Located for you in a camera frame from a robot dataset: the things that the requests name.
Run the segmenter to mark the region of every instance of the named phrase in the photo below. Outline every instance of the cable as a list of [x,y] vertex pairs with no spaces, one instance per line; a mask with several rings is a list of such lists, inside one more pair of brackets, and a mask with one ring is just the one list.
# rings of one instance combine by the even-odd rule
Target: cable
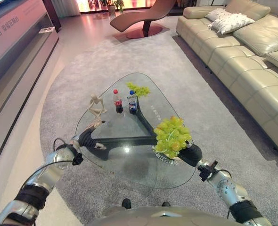
[[61,140],[64,144],[66,144],[66,142],[62,139],[62,138],[56,138],[54,141],[53,141],[53,152],[55,152],[55,143],[57,140]]
[[21,186],[20,190],[22,190],[22,188],[24,187],[25,183],[34,175],[36,174],[38,171],[42,170],[43,168],[47,167],[47,166],[50,166],[50,165],[53,165],[53,164],[56,164],[56,163],[60,163],[60,162],[73,162],[72,160],[65,160],[65,161],[56,161],[56,162],[51,162],[51,163],[48,163],[47,165],[43,165],[41,167],[39,167],[33,174],[31,174],[27,180],[23,183],[23,185]]
[[226,169],[217,170],[217,171],[213,172],[213,175],[216,174],[216,173],[218,173],[218,172],[221,172],[221,171],[227,172],[227,173],[230,175],[230,177],[232,178],[231,173],[230,173],[228,170],[226,170]]

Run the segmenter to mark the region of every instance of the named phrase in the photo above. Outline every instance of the gray rug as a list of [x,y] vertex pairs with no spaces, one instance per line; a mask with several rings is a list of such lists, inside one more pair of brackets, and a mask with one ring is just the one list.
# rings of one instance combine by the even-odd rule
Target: gray rug
[[[68,141],[86,111],[90,94],[100,95],[119,78],[148,75],[170,101],[206,159],[217,160],[248,191],[259,211],[278,225],[278,152],[251,117],[209,73],[172,31],[116,42],[107,40],[77,56],[52,84],[41,114],[44,156],[57,137]],[[186,57],[180,48],[184,48]],[[185,206],[226,217],[227,208],[216,191],[196,173],[177,188],[158,190],[112,176],[89,161],[69,168],[57,184],[67,206],[83,223],[99,218],[102,210],[120,205],[125,197],[133,207]]]

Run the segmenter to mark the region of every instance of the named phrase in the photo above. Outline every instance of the triangular glass tabletop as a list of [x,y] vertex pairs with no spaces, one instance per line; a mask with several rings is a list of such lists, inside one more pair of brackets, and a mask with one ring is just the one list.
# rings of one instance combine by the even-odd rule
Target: triangular glass tabletop
[[[130,89],[127,82],[149,87],[147,97],[138,99],[137,114],[129,112],[127,96]],[[113,90],[122,98],[122,113],[117,113],[113,103]],[[164,118],[178,114],[161,90],[146,75],[132,73],[118,80],[101,96],[107,112],[101,114],[105,123],[91,134],[92,138],[104,144],[106,150],[82,148],[83,155],[96,165],[121,178],[141,185],[167,189],[189,181],[195,168],[180,159],[171,160],[165,155],[154,153],[155,128]],[[82,133],[94,121],[95,116],[86,111],[78,122],[76,134]]]

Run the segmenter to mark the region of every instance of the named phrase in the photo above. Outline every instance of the coca-cola bottle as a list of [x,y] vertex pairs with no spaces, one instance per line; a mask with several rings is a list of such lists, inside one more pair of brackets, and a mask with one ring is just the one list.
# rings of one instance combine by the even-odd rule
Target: coca-cola bottle
[[114,89],[114,105],[116,106],[116,112],[117,113],[122,113],[123,112],[123,107],[122,107],[122,100],[121,97],[118,95],[118,90]]

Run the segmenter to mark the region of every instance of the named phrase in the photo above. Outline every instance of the white pillow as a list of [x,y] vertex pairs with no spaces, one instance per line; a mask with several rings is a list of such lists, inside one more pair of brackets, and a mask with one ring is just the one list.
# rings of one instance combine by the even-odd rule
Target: white pillow
[[227,34],[254,22],[253,19],[248,18],[246,15],[237,13],[221,19],[216,19],[209,24],[208,27],[217,30],[220,34]]
[[230,16],[232,13],[227,12],[222,8],[216,8],[215,10],[209,12],[205,17],[210,19],[211,21],[215,21],[216,19],[221,19],[225,16]]

